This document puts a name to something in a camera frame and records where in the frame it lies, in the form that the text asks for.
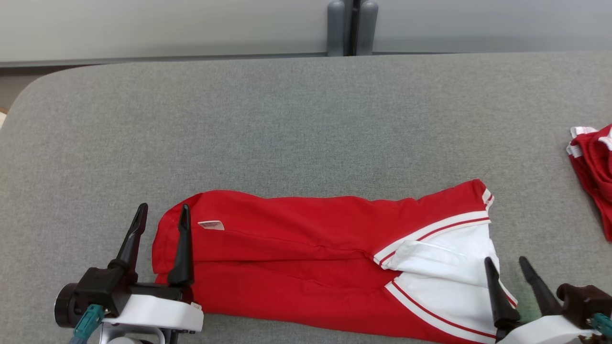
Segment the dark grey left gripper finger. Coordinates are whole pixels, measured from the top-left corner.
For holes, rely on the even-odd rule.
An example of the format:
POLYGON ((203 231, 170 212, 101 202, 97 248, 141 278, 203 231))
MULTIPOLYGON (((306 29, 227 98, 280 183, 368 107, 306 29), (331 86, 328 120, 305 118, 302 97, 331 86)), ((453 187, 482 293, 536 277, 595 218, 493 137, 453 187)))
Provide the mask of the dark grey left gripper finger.
POLYGON ((128 282, 137 282, 136 263, 142 234, 146 229, 148 205, 139 205, 131 225, 125 235, 120 251, 109 262, 109 269, 121 269, 128 282))
POLYGON ((190 287, 194 283, 193 240, 191 214, 187 204, 182 205, 178 232, 174 266, 168 274, 167 281, 171 287, 190 287))

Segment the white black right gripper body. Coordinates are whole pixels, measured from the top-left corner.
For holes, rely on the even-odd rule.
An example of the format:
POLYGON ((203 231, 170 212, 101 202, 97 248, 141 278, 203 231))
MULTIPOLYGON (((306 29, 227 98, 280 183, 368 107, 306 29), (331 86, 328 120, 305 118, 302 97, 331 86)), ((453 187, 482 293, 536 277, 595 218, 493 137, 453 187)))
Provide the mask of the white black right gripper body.
POLYGON ((580 338, 595 338, 599 331, 580 329, 562 315, 544 316, 511 330, 496 344, 583 344, 580 338))

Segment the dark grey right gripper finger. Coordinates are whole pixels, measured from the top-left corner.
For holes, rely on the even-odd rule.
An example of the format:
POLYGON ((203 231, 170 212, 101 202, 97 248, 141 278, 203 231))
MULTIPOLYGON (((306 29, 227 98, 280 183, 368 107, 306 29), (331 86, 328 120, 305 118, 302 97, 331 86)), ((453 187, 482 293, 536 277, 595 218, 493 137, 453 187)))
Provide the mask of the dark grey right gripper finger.
POLYGON ((491 257, 484 259, 488 294, 495 327, 517 327, 521 319, 519 312, 512 306, 507 294, 499 283, 499 272, 491 257))
POLYGON ((533 290, 538 309, 542 316, 553 316, 561 314, 561 305, 557 297, 551 292, 548 285, 536 272, 527 257, 519 257, 519 265, 524 279, 533 290))

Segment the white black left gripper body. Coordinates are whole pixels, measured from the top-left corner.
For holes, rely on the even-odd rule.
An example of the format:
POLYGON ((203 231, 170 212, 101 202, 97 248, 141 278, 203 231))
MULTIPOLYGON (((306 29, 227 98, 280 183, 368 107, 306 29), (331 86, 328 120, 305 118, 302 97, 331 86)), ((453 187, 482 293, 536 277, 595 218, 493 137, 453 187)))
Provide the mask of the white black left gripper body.
POLYGON ((195 302, 191 287, 136 283, 124 309, 103 324, 151 327, 198 333, 203 330, 204 313, 195 302))

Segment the red shirt with white stripes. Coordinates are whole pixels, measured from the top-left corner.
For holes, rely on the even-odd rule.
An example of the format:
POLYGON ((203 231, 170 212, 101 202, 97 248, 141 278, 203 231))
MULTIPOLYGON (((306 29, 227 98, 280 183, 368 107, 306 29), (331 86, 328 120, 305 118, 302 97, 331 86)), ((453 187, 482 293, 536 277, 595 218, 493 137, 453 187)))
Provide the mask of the red shirt with white stripes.
POLYGON ((190 209, 193 294, 206 313, 326 329, 494 344, 485 259, 499 266, 479 179, 420 199, 198 193, 161 218, 153 272, 166 282, 190 209))

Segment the red shorts with white trim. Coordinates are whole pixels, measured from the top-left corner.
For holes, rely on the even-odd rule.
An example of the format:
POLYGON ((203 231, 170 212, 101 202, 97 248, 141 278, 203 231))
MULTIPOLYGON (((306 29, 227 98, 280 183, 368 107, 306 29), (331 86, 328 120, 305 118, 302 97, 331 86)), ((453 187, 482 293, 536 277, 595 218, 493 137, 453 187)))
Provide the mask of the red shorts with white trim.
POLYGON ((596 205, 605 239, 612 242, 612 124, 577 126, 566 151, 583 190, 596 205))

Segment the grey partition post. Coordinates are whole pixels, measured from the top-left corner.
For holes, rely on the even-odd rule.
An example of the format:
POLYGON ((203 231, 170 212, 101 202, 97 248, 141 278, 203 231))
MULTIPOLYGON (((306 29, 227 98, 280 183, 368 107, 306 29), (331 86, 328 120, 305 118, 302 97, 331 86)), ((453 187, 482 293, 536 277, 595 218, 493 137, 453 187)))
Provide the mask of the grey partition post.
POLYGON ((327 55, 371 56, 378 11, 376 0, 331 0, 327 7, 327 55))

